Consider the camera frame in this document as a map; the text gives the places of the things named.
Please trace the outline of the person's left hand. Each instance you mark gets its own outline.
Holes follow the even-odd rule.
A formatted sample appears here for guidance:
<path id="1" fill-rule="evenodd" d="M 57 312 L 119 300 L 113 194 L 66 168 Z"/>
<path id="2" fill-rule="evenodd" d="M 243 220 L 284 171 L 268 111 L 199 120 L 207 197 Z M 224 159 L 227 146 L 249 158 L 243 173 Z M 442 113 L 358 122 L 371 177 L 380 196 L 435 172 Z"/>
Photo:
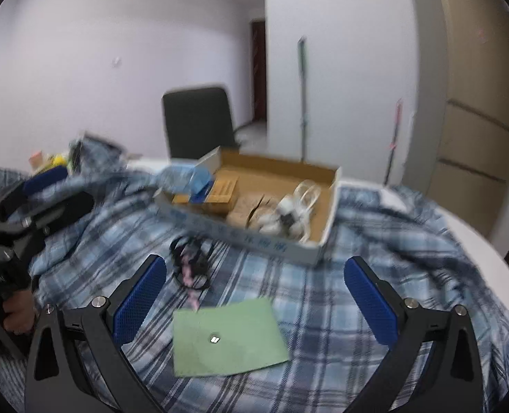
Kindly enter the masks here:
<path id="1" fill-rule="evenodd" d="M 6 331 L 21 335 L 33 329 L 36 309 L 30 289 L 14 292 L 3 303 L 3 310 L 6 314 L 3 319 L 3 327 Z"/>

